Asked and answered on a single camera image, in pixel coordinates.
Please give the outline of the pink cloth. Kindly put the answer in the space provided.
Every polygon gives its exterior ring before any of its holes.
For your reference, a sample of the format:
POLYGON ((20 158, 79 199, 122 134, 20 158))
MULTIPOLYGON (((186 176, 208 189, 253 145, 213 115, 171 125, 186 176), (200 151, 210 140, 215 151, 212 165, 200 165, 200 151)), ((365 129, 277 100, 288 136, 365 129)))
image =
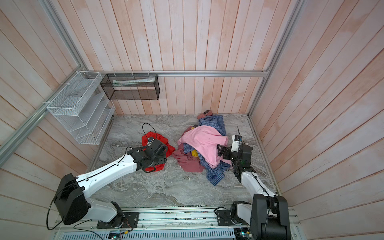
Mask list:
POLYGON ((178 145, 188 144, 197 150, 210 165, 216 168, 221 159, 218 156, 217 145, 227 146, 228 137, 222 136, 215 128, 199 126, 184 133, 177 141, 178 145))

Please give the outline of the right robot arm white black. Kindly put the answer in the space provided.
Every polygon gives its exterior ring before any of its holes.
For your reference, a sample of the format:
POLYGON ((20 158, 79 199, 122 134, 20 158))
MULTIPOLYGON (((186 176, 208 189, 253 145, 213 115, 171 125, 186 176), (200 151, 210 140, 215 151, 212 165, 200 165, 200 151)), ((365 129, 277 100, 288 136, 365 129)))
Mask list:
POLYGON ((258 177, 251 166, 253 148, 245 144, 217 148, 220 157, 231 161, 235 177, 253 198, 251 203, 233 202, 231 220, 236 224, 246 223, 254 240, 290 240, 288 202, 269 190, 258 177))

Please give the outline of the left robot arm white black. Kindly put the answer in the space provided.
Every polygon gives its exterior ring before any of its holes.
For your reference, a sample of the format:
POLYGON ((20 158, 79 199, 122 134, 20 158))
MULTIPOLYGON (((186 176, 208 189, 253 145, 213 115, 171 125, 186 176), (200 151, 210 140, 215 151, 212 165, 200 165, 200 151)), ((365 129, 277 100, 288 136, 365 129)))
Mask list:
POLYGON ((92 199, 92 195, 113 181, 134 173, 147 172, 148 168, 166 163, 168 147, 154 139, 149 144, 127 147, 117 160, 91 172, 62 177, 53 204, 56 206, 62 223, 72 225, 81 220, 94 220, 108 227, 118 228, 123 225, 124 213, 116 202, 101 202, 92 199))

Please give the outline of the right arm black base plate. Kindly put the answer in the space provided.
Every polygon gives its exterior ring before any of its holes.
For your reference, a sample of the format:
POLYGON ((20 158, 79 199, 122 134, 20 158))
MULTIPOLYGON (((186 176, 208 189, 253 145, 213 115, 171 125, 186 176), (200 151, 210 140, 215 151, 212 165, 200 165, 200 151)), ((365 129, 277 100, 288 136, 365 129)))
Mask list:
POLYGON ((221 227, 247 225, 247 223, 243 220, 235 220, 231 215, 231 210, 226 208, 217 208, 214 210, 214 213, 217 216, 217 224, 221 227))

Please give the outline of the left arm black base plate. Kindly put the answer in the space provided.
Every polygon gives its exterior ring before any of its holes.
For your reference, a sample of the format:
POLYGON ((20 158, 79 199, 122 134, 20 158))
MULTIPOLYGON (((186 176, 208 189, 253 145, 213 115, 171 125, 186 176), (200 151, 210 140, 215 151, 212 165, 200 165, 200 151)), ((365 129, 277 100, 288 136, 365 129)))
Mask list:
POLYGON ((99 221, 97 224, 97 229, 135 229, 138 226, 139 216, 139 212, 118 213, 111 221, 107 223, 99 221))

